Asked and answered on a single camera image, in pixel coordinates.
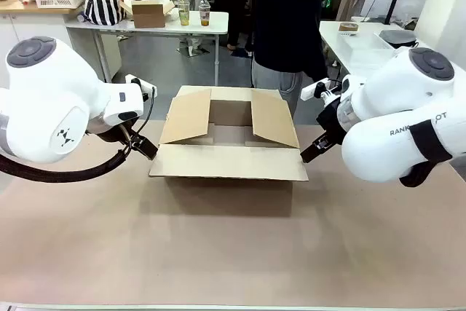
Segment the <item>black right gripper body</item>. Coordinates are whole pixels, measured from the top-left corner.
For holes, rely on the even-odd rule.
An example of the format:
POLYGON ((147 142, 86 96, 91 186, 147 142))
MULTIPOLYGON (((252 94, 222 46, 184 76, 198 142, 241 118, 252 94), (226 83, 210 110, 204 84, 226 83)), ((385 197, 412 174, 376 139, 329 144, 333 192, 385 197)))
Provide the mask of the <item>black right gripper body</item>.
POLYGON ((318 114, 316 119, 324 129, 324 135, 328 141, 343 141, 345 137, 345 130, 340 125, 337 117, 339 104, 340 97, 337 97, 318 114))

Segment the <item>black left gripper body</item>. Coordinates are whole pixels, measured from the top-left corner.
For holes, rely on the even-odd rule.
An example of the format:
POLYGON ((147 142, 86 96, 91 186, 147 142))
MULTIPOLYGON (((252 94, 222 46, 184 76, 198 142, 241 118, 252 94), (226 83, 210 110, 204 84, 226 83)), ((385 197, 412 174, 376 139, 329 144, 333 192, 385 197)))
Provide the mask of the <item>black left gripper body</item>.
POLYGON ((101 140, 107 143, 120 142, 121 144, 129 144, 131 137, 135 134, 133 125, 135 120, 123 122, 122 124, 110 127, 107 131, 96 133, 91 130, 86 130, 88 135, 97 135, 101 140))

